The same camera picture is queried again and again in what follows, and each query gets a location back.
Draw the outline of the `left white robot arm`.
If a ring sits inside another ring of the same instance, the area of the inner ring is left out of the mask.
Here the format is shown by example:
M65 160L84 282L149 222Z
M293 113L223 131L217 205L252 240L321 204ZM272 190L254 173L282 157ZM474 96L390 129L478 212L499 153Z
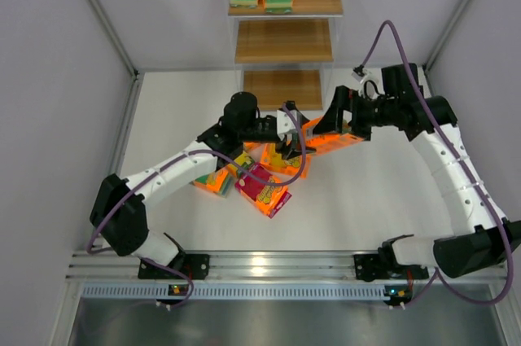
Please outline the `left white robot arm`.
M90 222L118 256L136 256L180 276L186 252L167 234L150 230L147 211L177 190L226 165L236 165L246 142L273 143L284 158L305 156L304 125L308 118L292 101L274 116L262 116L257 98L234 94L218 122L184 150L129 177L113 173L99 187Z

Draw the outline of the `orange sponge box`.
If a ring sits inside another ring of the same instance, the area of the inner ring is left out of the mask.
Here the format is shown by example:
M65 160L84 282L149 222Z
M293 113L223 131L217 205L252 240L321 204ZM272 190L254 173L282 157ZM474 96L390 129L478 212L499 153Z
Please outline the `orange sponge box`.
M352 133L351 127L346 120L343 120L340 134L314 134L313 129L320 120L321 118L316 118L307 122L302 127L306 147L314 149L314 152L309 152L312 157L325 155L364 141L363 137L356 136Z

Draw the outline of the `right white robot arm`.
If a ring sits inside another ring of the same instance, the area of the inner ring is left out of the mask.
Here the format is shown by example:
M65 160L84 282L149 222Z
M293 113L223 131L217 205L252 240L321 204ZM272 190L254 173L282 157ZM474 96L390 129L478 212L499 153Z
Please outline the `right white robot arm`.
M449 102L424 97L415 64L385 67L382 80L383 92L374 96L337 86L325 115L306 130L314 141L347 134L361 142L370 140L373 128L392 126L422 157L447 208L452 234L402 235L385 241L380 252L394 266L437 267L450 278L508 263L520 245L520 224L509 221L491 199Z

